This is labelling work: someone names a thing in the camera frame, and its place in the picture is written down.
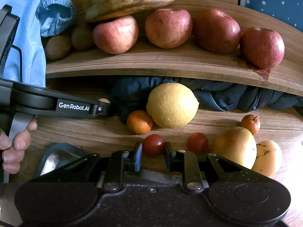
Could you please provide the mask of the person's left hand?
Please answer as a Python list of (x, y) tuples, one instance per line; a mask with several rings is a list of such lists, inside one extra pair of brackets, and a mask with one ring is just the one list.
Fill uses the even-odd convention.
[(31, 131), (37, 129), (37, 119), (33, 118), (27, 128), (18, 133), (13, 140), (1, 130), (1, 150), (2, 168), (10, 174), (16, 174), (20, 170), (20, 163), (24, 158), (25, 150), (29, 148), (31, 142)]

